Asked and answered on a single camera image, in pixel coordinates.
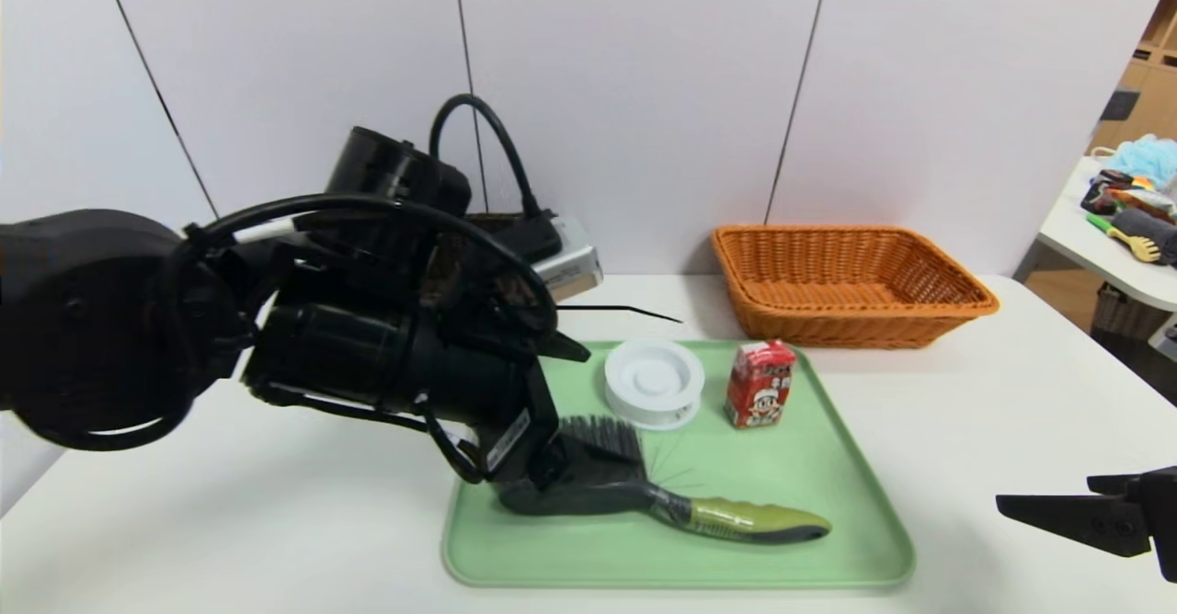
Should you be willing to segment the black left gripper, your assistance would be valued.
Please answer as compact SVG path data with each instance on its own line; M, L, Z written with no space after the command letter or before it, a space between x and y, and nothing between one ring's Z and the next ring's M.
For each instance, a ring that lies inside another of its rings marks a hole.
M538 356L584 363L591 351L550 332L521 358L450 346L408 359L408 412L423 418L428 438L467 483L527 478L541 492L567 470L567 441L554 438L559 416Z

